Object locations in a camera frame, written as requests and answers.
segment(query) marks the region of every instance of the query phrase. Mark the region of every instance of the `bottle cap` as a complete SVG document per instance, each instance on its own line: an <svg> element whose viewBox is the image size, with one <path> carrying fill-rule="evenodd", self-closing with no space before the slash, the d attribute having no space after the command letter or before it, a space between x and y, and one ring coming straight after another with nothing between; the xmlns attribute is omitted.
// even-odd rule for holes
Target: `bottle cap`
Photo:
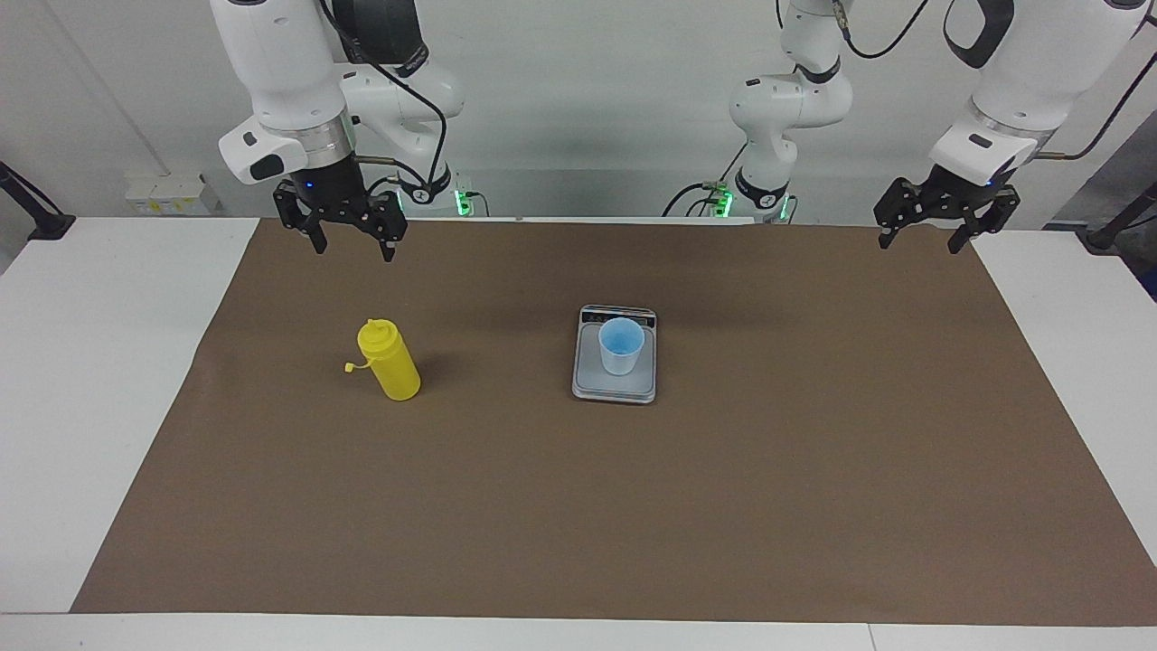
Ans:
<svg viewBox="0 0 1157 651"><path fill-rule="evenodd" d="M392 320L381 318L367 320L358 333L358 347L361 348L366 360L390 357L401 346L401 336Z"/></svg>

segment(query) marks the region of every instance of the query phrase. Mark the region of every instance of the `plastic cup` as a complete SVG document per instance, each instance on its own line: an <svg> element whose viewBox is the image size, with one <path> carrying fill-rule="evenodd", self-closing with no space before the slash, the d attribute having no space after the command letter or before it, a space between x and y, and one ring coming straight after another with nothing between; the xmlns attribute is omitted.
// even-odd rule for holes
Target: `plastic cup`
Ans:
<svg viewBox="0 0 1157 651"><path fill-rule="evenodd" d="M631 318L612 318L598 331L603 369L611 376L626 376L635 370L643 350L642 325Z"/></svg>

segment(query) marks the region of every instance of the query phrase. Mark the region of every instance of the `yellow squeeze bottle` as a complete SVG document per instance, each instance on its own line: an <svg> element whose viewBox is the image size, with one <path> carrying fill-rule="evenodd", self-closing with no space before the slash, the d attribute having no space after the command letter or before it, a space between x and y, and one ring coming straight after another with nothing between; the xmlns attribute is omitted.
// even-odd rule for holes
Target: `yellow squeeze bottle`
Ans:
<svg viewBox="0 0 1157 651"><path fill-rule="evenodd" d="M406 342L401 340L401 333L393 321L366 321L358 333L358 347L366 356L366 365L346 364L346 373L353 373L355 369L369 369L390 400L401 402L418 394L422 379L418 376Z"/></svg>

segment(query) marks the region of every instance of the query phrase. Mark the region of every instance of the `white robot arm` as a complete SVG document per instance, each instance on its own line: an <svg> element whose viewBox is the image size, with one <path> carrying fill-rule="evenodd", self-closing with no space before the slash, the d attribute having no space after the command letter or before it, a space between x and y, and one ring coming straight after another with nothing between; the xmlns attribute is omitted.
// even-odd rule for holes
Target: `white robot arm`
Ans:
<svg viewBox="0 0 1157 651"><path fill-rule="evenodd" d="M325 0L209 1L253 102L253 116L220 141L229 169L249 184L288 173L273 194L278 212L317 252L326 246L320 222L331 221L374 236L392 259L406 229L401 198L370 195L360 163L399 167L408 176L396 180L410 201L434 204L452 172L441 157L444 131L426 123L457 116L464 103L454 76L428 61L413 0L334 0L332 12ZM326 22L352 61L370 65L334 65ZM389 73L383 65L397 67ZM396 156L356 156L356 123L384 138Z"/></svg>
<svg viewBox="0 0 1157 651"><path fill-rule="evenodd" d="M924 219L964 220L949 242L952 252L974 235L1001 230L1020 202L1009 178L1033 160L1077 97L1110 68L1151 5L975 1L985 19L975 42L961 46L946 29L945 38L960 60L981 71L980 84L965 114L933 147L928 180L916 185L898 178L876 205L883 247L901 228Z"/></svg>
<svg viewBox="0 0 1157 651"><path fill-rule="evenodd" d="M735 185L764 219L780 214L795 169L796 146L784 132L835 124L852 110L852 83L840 69L843 35L831 0L791 0L780 45L795 71L750 79L730 103L731 119L747 136Z"/></svg>

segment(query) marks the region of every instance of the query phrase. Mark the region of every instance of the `white table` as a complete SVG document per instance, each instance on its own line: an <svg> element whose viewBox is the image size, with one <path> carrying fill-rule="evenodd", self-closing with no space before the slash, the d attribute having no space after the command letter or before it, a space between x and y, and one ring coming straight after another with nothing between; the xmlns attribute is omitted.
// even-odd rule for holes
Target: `white table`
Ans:
<svg viewBox="0 0 1157 651"><path fill-rule="evenodd" d="M62 614L256 222L81 220L0 275L0 649L1157 649L1157 628ZM1157 558L1157 305L1068 234L1004 232L977 249Z"/></svg>

